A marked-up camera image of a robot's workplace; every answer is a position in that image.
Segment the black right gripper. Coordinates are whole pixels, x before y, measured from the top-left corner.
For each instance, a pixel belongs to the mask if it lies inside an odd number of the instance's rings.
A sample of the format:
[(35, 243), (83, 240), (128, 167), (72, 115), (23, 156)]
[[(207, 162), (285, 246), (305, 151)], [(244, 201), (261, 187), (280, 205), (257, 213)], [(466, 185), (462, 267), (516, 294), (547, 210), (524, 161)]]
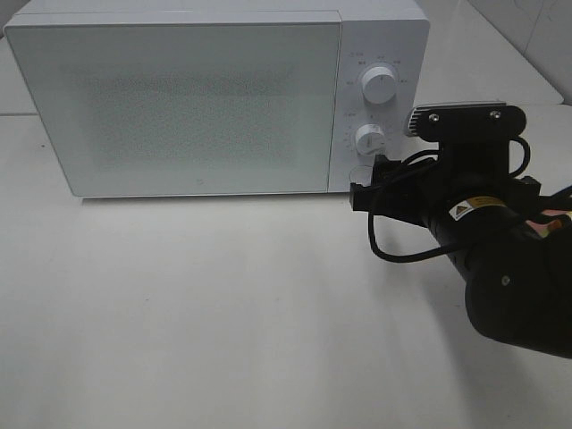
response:
[(540, 183), (509, 169), (508, 141), (441, 143), (404, 161), (378, 156), (368, 186), (350, 185), (356, 212), (404, 223), (508, 223), (541, 215)]

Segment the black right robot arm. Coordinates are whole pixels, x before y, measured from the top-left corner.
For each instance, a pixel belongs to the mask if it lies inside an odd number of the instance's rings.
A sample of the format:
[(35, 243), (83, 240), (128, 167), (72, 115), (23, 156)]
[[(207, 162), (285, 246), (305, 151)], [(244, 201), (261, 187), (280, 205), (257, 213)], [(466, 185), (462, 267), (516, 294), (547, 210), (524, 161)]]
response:
[[(465, 283), (467, 316), (486, 338), (560, 358), (571, 355), (571, 191), (544, 196), (509, 168), (507, 142), (440, 144), (402, 161), (378, 156), (371, 181), (350, 187), (383, 261), (447, 257)], [(395, 255), (379, 217), (428, 230), (436, 247)]]

